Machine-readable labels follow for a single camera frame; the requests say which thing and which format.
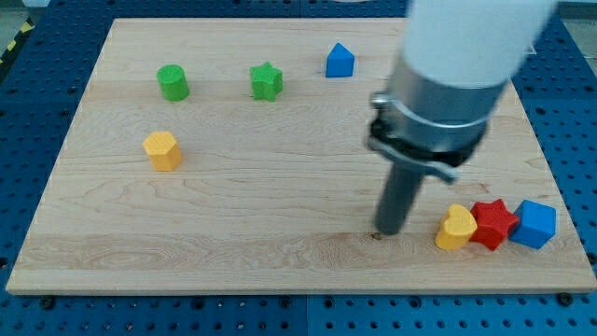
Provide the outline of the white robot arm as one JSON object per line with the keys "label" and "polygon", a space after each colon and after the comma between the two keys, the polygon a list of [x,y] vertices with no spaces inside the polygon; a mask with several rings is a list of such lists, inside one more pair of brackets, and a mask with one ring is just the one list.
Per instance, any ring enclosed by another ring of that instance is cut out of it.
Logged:
{"label": "white robot arm", "polygon": [[423,179],[452,183],[496,101],[544,30],[556,0],[412,1],[386,87],[370,96],[367,145],[392,163],[375,216],[393,235]]}

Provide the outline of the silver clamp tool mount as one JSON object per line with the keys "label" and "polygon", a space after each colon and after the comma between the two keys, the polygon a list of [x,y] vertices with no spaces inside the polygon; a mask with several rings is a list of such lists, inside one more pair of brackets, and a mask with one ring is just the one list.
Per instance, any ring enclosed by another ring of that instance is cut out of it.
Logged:
{"label": "silver clamp tool mount", "polygon": [[392,163],[392,178],[431,175],[451,184],[483,138],[505,84],[441,83],[400,56],[386,89],[370,96],[377,116],[368,147]]}

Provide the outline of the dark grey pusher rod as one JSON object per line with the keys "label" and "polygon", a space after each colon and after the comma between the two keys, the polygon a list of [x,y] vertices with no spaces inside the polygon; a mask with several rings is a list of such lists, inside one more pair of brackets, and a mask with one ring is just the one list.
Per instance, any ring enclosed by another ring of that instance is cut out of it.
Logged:
{"label": "dark grey pusher rod", "polygon": [[393,164],[375,216],[377,231],[385,235],[400,232],[423,181],[423,174]]}

